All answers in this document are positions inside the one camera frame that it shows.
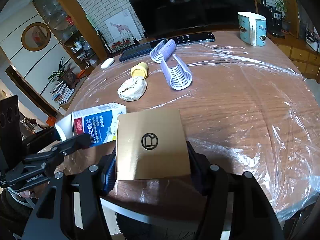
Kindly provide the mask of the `person's left hand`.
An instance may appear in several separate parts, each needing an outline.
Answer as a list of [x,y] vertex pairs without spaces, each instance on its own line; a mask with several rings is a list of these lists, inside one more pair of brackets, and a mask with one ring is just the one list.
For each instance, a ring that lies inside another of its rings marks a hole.
[[36,187],[34,187],[33,189],[29,189],[29,190],[25,190],[23,192],[20,192],[19,195],[22,198],[36,198],[36,199],[40,199],[42,193],[45,191],[46,187],[47,187],[47,183],[38,185]]

